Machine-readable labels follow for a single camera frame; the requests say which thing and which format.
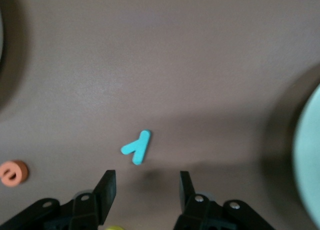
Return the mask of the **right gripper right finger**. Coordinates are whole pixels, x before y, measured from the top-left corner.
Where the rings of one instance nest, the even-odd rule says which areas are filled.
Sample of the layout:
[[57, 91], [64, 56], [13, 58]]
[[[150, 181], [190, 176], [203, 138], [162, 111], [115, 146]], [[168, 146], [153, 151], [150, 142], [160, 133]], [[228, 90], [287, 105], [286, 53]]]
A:
[[180, 172], [179, 197], [181, 215], [175, 230], [221, 230], [221, 207], [203, 194], [196, 193], [190, 173]]

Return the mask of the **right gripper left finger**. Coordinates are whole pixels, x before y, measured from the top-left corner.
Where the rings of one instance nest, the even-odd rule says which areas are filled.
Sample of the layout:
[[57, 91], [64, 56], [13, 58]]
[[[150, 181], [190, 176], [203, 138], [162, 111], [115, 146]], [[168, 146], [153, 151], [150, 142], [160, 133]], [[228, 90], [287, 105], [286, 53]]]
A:
[[92, 192], [79, 194], [72, 200], [70, 217], [63, 230], [97, 230], [109, 214], [116, 197], [116, 171], [107, 170]]

